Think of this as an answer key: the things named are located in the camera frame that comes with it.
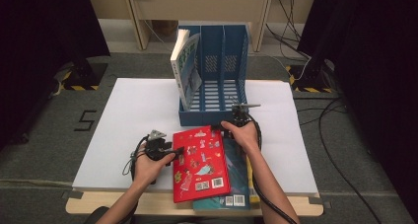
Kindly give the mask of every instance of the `white paper surface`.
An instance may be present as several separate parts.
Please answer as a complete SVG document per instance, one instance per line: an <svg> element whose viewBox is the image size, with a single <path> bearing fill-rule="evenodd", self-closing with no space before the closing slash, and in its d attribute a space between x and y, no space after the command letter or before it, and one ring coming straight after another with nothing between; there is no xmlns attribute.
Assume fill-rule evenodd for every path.
<svg viewBox="0 0 418 224"><path fill-rule="evenodd" d="M246 81L250 109L262 131L262 153L288 194L315 194L317 187L288 83ZM172 141L186 130L178 118L178 91L174 79L117 79L101 120L77 173L73 188L126 190L130 174L123 168L142 137L157 129ZM173 190L173 167L163 168L149 190Z"/></svg>

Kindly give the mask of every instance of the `book spine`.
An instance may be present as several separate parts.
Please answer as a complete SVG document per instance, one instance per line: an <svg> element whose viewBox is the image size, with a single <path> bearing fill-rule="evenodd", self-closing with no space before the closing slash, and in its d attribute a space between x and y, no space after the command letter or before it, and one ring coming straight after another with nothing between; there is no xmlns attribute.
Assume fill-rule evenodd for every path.
<svg viewBox="0 0 418 224"><path fill-rule="evenodd" d="M189 108L187 106L188 103L187 103L187 100L186 100L186 97L185 97L184 89L183 89L182 84L181 84L181 76L180 76L180 72L179 72L179 67L178 67L178 64L175 60L172 60L172 69L173 69L173 74L174 74L174 77L175 77L175 83L177 84L178 92L179 92L179 95L180 95L181 103L183 105L183 109L185 111L188 111L189 110Z"/></svg>
<svg viewBox="0 0 418 224"><path fill-rule="evenodd" d="M249 203L251 203L251 205L257 204L260 202L260 197L255 191L254 184L252 182L252 167L248 157L246 157L246 172L248 176Z"/></svg>

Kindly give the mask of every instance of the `wire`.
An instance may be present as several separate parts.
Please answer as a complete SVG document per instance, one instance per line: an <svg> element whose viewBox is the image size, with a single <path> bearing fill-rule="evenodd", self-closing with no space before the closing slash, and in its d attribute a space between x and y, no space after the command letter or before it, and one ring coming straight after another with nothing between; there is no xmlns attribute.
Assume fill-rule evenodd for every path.
<svg viewBox="0 0 418 224"><path fill-rule="evenodd" d="M335 100L339 98L293 98L293 100Z"/></svg>
<svg viewBox="0 0 418 224"><path fill-rule="evenodd" d="M301 80L302 77L304 77L305 69L307 68L307 66L310 63L310 61L311 61L311 58L308 59L308 61L305 63L304 68L302 69L301 75L299 76L299 78L295 79L295 81Z"/></svg>
<svg viewBox="0 0 418 224"><path fill-rule="evenodd" d="M281 65L281 66L282 66L282 68L286 71L286 73L289 75L289 77L290 77L290 76L292 76L292 75L289 73L289 71L286 69L286 66L283 64L283 62L282 62L280 59L278 59L278 58L276 58L276 57L274 57L273 55L270 55L270 54L268 54L268 53L256 52L255 54L264 54L264 55L266 55L266 56L269 56L269 57L271 57L271 58L275 59L277 62L279 62L279 63L280 63L280 65Z"/></svg>
<svg viewBox="0 0 418 224"><path fill-rule="evenodd" d="M307 56L306 54L304 54L303 52L300 52L300 51L298 51L297 49L295 49L292 45L290 45L289 43L287 43L287 42L285 42L284 40L283 40L283 35L281 35L281 36L278 36L277 34L275 34L271 29L270 29L270 27L266 24L265 25L266 27L267 27L267 30L268 31L270 31L272 34L273 34L273 36L277 39L277 40L279 40L281 43L284 43L286 46L288 46L289 48L291 48L291 49L293 49L295 52L297 52L297 53L299 53L303 58L305 58L305 59L309 59L310 57L309 56ZM289 58L289 57L286 57L285 55L284 55L284 53L283 53L283 51L282 51L282 47L281 47L281 44L280 44L280 51L281 51L281 53L283 54L283 57L285 57L285 58L287 58L287 59L290 59L290 60L296 60L296 61L305 61L305 60L300 60L300 59L294 59L294 58Z"/></svg>
<svg viewBox="0 0 418 224"><path fill-rule="evenodd" d="M250 118L251 121L253 121L255 125L255 129L257 131L257 141L258 141L258 148L261 150L262 145L262 136L261 136L261 129L258 125L258 123L255 121L255 119L246 112L245 115ZM258 196L263 200L265 204L267 204L272 210L274 210L277 214L279 214L282 218L284 218L287 222L291 224L296 224L296 221L292 219L288 214L286 214L282 209L280 209L278 206L276 206L274 203L272 203L268 198L262 193L261 189L258 186L257 180L255 179L254 173L252 173L252 183L254 185L254 189L257 192Z"/></svg>
<svg viewBox="0 0 418 224"><path fill-rule="evenodd" d="M128 174L129 174L129 172L131 172L131 175L132 175L132 180L133 180L133 178L134 178L134 176L135 176L135 162L136 162L136 160L137 160L140 156L142 156L142 155L144 155L144 154L145 154L145 153L138 154L138 153L139 153L139 147L141 146L141 144L142 144L144 141L147 141L147 138L148 138L148 135L147 135L147 136L144 136L144 137L143 137L143 138L139 141L138 145L136 146L135 151L133 151L133 152L131 153L130 158L129 158L129 161L126 163L125 167L123 168L122 174L123 174L124 176L126 176L126 175L128 175Z"/></svg>
<svg viewBox="0 0 418 224"><path fill-rule="evenodd" d="M292 20L291 24L295 33L296 39L299 41L301 36L298 33L298 30L295 28L295 20L293 19L293 7L295 6L295 0L290 0L290 19Z"/></svg>
<svg viewBox="0 0 418 224"><path fill-rule="evenodd" d="M336 110L336 108L341 108L341 107L344 107L344 105L336 106L336 107L334 107L334 108L332 108L332 109L329 109L329 110L330 110L330 111L333 111L333 112L348 113L348 112L342 112L342 111ZM297 110L297 112L319 111L319 110L323 111L324 109L315 109L315 108L311 108L311 109L302 109L302 110Z"/></svg>
<svg viewBox="0 0 418 224"><path fill-rule="evenodd" d="M61 94L61 90L62 90L62 83L59 80L56 80L56 82L58 83L58 89L56 90L56 92L52 92L51 93L51 97L56 97L58 95Z"/></svg>
<svg viewBox="0 0 418 224"><path fill-rule="evenodd" d="M328 110L329 107L331 107L332 104L334 104L335 102L337 102L339 99L335 99L332 102L330 102L326 108L322 111L322 113L319 116L319 122L318 122L318 129L319 129L319 137L320 137L320 141L322 143L323 149L326 152L326 155L329 159L329 161L332 163L332 165L334 166L334 168L337 170L337 172L340 174L340 176L342 177L342 179L344 179L344 181L348 184L348 186L350 186L351 189L353 189L356 194L359 196L359 198L365 203L365 205L367 206L367 208L370 210L370 212L372 213L372 215L375 217L376 221L378 223L382 223L382 221L379 219L378 215L375 213L375 211L373 210L373 208L369 205L369 203L366 201L366 199L357 191L357 189L350 183L350 181L348 181L348 179L344 176L344 174L341 172L341 170L338 168L337 164L335 163L335 161L332 159L328 148L326 147L325 141L323 139L323 135L322 135L322 118L323 116L326 114L326 111Z"/></svg>
<svg viewBox="0 0 418 224"><path fill-rule="evenodd" d="M288 22L286 24L286 27L289 26L289 29L294 33L294 35L296 36L296 39L298 39L298 37L300 37L300 35L299 35L298 31L296 30L295 24L293 22L293 1L294 0L291 0L291 13L290 13L290 15L288 15L288 13L287 13L287 11L286 11L283 3L282 3L282 0L279 0L279 4L282 7L283 12L285 13L286 19L288 20Z"/></svg>
<svg viewBox="0 0 418 224"><path fill-rule="evenodd" d="M148 24L148 22L147 22L147 21L144 21L144 23L148 26L148 29L150 29L151 33L153 33L153 34L155 35L155 37L157 37L157 39L158 39L160 42L162 42L162 43L163 43L164 48L165 48L166 50L168 50L168 51L173 51L171 48L168 48L168 47L167 47L166 42L165 42L165 41L163 41L163 40L162 40L162 39L161 39L161 38L157 35L157 33L156 33L156 32L154 32L153 28L151 28L151 26Z"/></svg>
<svg viewBox="0 0 418 224"><path fill-rule="evenodd" d="M340 108L340 107L344 107L344 105L336 106L336 107L334 107L334 108L332 108L332 109L328 110L326 113L329 113L329 112L340 112L340 111L337 111L337 110L336 110L336 108ZM308 123L312 123L312 122L317 121L317 120L319 120L319 119L320 119L320 117L315 118L315 119L312 119L312 120L309 120L309 121L307 121L307 122L300 123L300 124L299 124L299 126L302 126L302 125L305 125L305 124L308 124Z"/></svg>

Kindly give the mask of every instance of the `yellow black tape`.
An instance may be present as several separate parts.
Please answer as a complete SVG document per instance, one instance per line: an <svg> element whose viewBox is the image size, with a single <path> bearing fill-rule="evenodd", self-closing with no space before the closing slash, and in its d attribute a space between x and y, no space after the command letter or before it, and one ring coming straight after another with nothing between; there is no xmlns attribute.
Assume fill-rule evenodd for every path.
<svg viewBox="0 0 418 224"><path fill-rule="evenodd" d="M97 90L99 85L72 85L69 83L71 71L67 72L61 82L61 90L86 91Z"/></svg>
<svg viewBox="0 0 418 224"><path fill-rule="evenodd" d="M295 80L295 77L290 74L290 69L292 67L291 66L286 66L286 70L289 73L289 83L290 86L292 88L292 90L297 91L297 92L306 92L306 93L332 93L332 90L324 85L312 85L311 87L307 87L307 86L303 86L301 87L300 85L298 85L298 81Z"/></svg>

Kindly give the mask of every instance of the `blue file organizer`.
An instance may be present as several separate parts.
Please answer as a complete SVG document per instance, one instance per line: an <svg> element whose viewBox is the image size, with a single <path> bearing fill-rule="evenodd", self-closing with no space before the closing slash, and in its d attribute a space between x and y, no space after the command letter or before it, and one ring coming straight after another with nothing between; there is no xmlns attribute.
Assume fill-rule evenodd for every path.
<svg viewBox="0 0 418 224"><path fill-rule="evenodd" d="M231 120L232 104L246 104L245 72L248 35L244 25L179 26L200 34L196 65L202 86L194 96L191 110L179 104L181 126L218 124Z"/></svg>

